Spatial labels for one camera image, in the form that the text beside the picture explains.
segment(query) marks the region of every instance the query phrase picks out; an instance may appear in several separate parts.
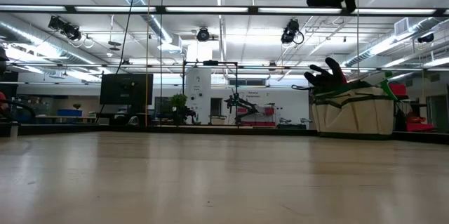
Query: canvas bag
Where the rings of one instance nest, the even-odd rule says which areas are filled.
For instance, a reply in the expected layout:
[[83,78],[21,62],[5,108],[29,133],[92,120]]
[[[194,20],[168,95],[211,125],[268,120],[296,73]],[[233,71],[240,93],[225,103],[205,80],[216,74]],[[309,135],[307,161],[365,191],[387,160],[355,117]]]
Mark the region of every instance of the canvas bag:
[[375,138],[389,136],[393,131],[393,98],[364,81],[332,91],[316,90],[312,109],[320,136]]

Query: black monitor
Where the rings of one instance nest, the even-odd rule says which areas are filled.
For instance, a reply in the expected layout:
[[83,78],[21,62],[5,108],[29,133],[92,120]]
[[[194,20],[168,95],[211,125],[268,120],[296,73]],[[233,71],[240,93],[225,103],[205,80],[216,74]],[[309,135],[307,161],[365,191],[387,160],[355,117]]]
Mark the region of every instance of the black monitor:
[[153,74],[106,74],[101,81],[100,104],[145,106],[145,91],[148,90],[147,104],[152,104]]

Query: wooden floor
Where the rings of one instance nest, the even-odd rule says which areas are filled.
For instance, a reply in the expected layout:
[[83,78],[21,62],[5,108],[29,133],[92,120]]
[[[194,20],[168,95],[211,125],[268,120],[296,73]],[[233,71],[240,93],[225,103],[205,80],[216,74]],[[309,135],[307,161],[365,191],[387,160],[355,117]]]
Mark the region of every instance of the wooden floor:
[[0,223],[449,223],[449,147],[79,133],[0,143]]

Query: green plant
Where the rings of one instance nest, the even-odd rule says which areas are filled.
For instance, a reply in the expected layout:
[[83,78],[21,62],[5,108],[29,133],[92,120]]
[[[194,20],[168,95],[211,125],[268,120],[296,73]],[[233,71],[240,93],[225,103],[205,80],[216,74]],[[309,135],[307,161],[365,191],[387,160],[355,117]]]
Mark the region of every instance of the green plant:
[[187,102],[187,96],[183,94],[176,94],[171,97],[171,105],[176,108],[183,108]]
[[79,108],[81,108],[81,104],[79,104],[79,103],[74,103],[72,106],[73,106],[76,110],[78,110]]

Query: blue bin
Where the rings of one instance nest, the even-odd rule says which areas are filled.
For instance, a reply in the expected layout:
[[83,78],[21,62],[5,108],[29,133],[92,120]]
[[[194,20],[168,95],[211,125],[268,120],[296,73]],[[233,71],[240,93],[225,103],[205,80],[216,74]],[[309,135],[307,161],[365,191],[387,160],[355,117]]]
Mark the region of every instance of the blue bin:
[[59,109],[58,116],[83,116],[82,110],[73,110],[73,109]]

